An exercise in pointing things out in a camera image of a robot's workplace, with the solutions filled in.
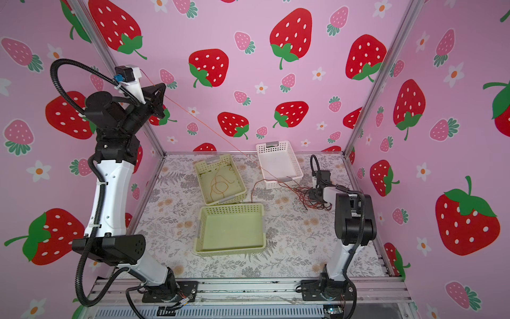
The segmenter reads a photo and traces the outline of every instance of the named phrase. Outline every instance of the patterned table surface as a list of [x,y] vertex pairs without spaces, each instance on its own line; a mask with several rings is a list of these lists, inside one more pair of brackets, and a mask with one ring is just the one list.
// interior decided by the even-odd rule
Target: patterned table surface
[[[296,155],[304,173],[301,185],[312,185],[310,155]],[[253,201],[265,209],[267,248],[250,255],[201,257],[193,254],[198,212],[205,206],[193,164],[212,155],[168,155],[140,218],[136,233],[143,234],[147,249],[178,278],[316,277],[336,245],[334,213],[305,210],[290,190],[266,189],[257,184]],[[256,181],[261,180],[256,155],[233,155],[247,188],[246,201]],[[350,187],[342,158],[337,154],[317,156],[321,169],[331,170],[331,180]],[[384,276],[372,242],[352,261],[350,276]]]

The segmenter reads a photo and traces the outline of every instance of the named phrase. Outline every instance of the green plastic basket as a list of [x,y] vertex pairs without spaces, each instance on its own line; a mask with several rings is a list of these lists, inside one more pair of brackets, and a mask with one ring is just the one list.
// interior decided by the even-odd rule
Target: green plastic basket
[[206,206],[193,251],[199,256],[257,254],[266,248],[262,204]]
[[230,154],[200,161],[195,171],[207,206],[239,203],[246,198],[246,186]]

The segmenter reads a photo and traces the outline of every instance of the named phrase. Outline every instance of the white flower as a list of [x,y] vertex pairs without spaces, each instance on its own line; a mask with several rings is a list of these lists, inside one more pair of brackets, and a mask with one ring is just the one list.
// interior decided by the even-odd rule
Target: white flower
[[44,306],[45,302],[46,298],[42,299],[41,301],[30,301],[30,308],[21,315],[21,318],[34,319],[35,316],[43,314],[44,308],[42,306]]
[[188,108],[188,112],[189,112],[191,115],[193,115],[193,116],[196,116],[196,115],[200,114],[200,112],[198,112],[198,111],[196,110],[196,107],[195,107],[195,108]]
[[154,4],[154,10],[156,12],[159,11],[163,11],[164,13],[167,12],[165,5],[167,4],[168,0],[150,0],[150,2]]
[[450,88],[452,88],[457,80],[464,77],[464,73],[461,72],[463,66],[464,62],[461,62],[457,67],[450,65],[448,68],[448,75],[445,77],[443,82],[449,82]]
[[7,91],[7,87],[9,85],[11,85],[11,81],[7,79],[0,79],[0,94],[9,96],[9,92]]
[[89,263],[89,267],[92,268],[92,272],[94,272],[97,268],[101,267],[101,263],[93,260]]
[[432,308],[427,304],[427,309],[428,309],[427,317],[429,317],[430,319],[441,319],[438,316],[438,309],[436,307]]
[[421,37],[418,40],[416,40],[416,45],[417,45],[416,52],[425,50],[425,43],[427,43],[429,38],[430,38],[430,36],[427,35],[425,33],[425,31],[423,31],[423,34],[421,35]]
[[427,256],[427,252],[431,251],[432,248],[430,248],[429,245],[427,245],[427,238],[421,239],[420,237],[416,237],[418,240],[418,245],[416,246],[416,249],[421,250],[424,256]]
[[450,9],[453,8],[457,0],[446,0],[445,6],[450,5]]
[[48,54],[47,56],[52,60],[62,59],[62,49],[57,47],[53,47],[51,44],[48,43]]
[[384,18],[384,14],[386,10],[391,8],[391,4],[388,3],[388,0],[382,0],[381,2],[376,2],[374,4],[375,11],[374,14],[372,14],[372,17],[380,16],[381,19]]
[[41,178],[43,178],[45,180],[49,180],[48,172],[51,168],[52,167],[49,165],[43,166],[41,161],[38,160],[35,162],[35,167],[27,168],[27,172],[34,175],[33,180],[35,183]]
[[255,89],[257,89],[257,94],[262,93],[266,94],[267,86],[264,83],[260,83],[259,85],[255,85]]
[[416,173],[416,178],[421,178],[424,182],[427,180],[427,175],[430,175],[431,171],[427,169],[427,163],[423,163],[423,165],[416,165],[416,169],[418,172]]
[[324,131],[324,128],[326,126],[327,126],[327,124],[324,124],[324,121],[322,121],[321,123],[317,124],[317,130],[323,130]]
[[312,78],[312,80],[319,80],[319,81],[322,81],[322,76],[323,76],[324,74],[326,74],[326,71],[323,71],[323,70],[322,70],[322,67],[319,67],[317,70],[312,71],[312,74],[314,75],[314,77]]

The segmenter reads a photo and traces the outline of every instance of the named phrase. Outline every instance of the plastic basket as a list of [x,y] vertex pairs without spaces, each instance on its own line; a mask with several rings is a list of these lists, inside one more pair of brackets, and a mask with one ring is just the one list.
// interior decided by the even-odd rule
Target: plastic basket
[[206,206],[193,251],[199,256],[257,254],[266,248],[262,204]]
[[230,154],[200,161],[195,171],[207,206],[239,203],[246,198],[246,186]]
[[[262,176],[266,180],[279,180],[289,186],[297,186],[303,178],[303,171],[289,141],[257,144]],[[266,188],[276,188],[277,181],[264,181]]]

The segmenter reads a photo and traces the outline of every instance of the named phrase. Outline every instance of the strawberry wallpaper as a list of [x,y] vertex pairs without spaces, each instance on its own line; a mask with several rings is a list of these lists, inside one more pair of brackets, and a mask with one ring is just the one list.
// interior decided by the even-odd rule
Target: strawberry wallpaper
[[[95,147],[95,126],[60,97],[49,67],[62,57],[104,72],[106,67],[67,1],[9,1],[0,15],[0,254],[3,283],[9,287],[0,301],[2,317],[76,318],[73,283],[79,255],[70,243],[83,236],[92,211],[96,178],[87,158]],[[85,97],[97,90],[114,92],[71,66],[60,68],[59,78],[83,107]],[[126,224],[136,218],[158,161],[143,132],[138,138],[142,147]],[[85,289],[107,271],[89,260]]]
[[427,1],[351,153],[420,318],[506,312],[509,9]]
[[168,151],[345,148],[407,4],[88,1],[116,61],[181,105],[151,122]]

